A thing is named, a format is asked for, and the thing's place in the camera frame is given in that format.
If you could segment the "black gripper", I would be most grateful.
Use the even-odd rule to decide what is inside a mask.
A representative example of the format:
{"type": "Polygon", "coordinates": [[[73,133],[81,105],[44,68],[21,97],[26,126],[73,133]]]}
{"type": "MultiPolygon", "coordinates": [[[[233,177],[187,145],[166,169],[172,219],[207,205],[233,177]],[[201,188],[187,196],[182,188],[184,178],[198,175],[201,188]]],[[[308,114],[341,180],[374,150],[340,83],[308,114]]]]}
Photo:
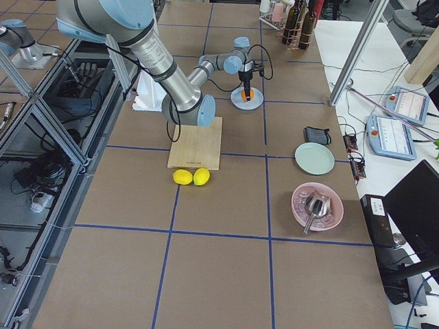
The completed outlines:
{"type": "Polygon", "coordinates": [[[238,75],[240,81],[243,83],[243,100],[251,100],[251,85],[250,81],[253,78],[253,73],[257,72],[260,77],[264,77],[264,63],[262,60],[250,60],[243,64],[239,69],[238,75]]]}

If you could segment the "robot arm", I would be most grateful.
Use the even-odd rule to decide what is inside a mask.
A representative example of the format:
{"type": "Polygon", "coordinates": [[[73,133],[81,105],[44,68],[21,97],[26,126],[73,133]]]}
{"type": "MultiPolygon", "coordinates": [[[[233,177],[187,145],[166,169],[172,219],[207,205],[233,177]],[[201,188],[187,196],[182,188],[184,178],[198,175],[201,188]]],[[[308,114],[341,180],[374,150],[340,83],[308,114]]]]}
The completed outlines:
{"type": "Polygon", "coordinates": [[[8,19],[1,22],[1,50],[8,57],[19,49],[26,49],[36,43],[34,37],[21,19],[8,19]]]}
{"type": "Polygon", "coordinates": [[[59,1],[58,29],[65,35],[88,42],[104,43],[112,36],[127,47],[140,65],[167,93],[162,102],[165,118],[176,125],[209,126],[215,117],[215,100],[200,87],[216,71],[237,74],[242,86],[230,98],[241,110],[254,110],[263,101],[260,90],[250,80],[263,65],[252,59],[248,38],[234,40],[229,53],[205,55],[186,76],[154,30],[155,12],[151,1],[59,1]]]}

